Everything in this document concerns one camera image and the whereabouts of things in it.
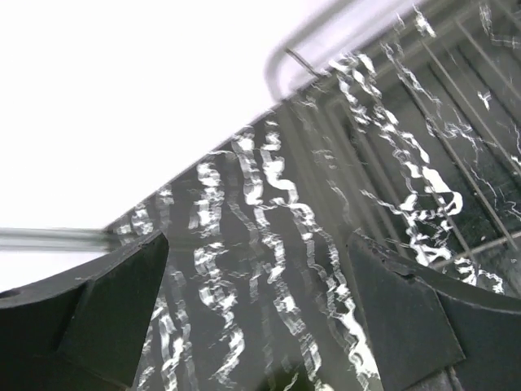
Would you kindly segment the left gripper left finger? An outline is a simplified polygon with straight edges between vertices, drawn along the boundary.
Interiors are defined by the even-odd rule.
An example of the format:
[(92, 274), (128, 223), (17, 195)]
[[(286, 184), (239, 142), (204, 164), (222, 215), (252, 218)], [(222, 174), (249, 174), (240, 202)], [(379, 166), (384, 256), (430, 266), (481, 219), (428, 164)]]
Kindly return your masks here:
[(169, 253), (161, 231), (1, 294), (3, 390), (133, 386)]

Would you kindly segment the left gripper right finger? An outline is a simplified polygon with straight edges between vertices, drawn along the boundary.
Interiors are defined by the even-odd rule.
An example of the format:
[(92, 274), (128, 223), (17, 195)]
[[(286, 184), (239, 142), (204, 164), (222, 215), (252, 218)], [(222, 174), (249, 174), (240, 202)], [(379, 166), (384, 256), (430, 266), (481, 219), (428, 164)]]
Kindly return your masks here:
[(347, 243), (386, 390), (518, 390), (520, 300), (452, 279), (364, 235)]

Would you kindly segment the wire dish rack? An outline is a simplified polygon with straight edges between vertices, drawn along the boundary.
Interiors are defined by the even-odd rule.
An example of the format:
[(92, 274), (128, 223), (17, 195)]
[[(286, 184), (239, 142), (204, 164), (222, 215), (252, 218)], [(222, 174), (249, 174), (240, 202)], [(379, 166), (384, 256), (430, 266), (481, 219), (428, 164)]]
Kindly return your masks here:
[(225, 193), (222, 229), (254, 253), (248, 204), (353, 232), (462, 279), (520, 285), (520, 4), (443, 1), (398, 20), (366, 49), (283, 100), (101, 232), (21, 231), (3, 253), (105, 252), (161, 229), (173, 249), (203, 241), (196, 178)]

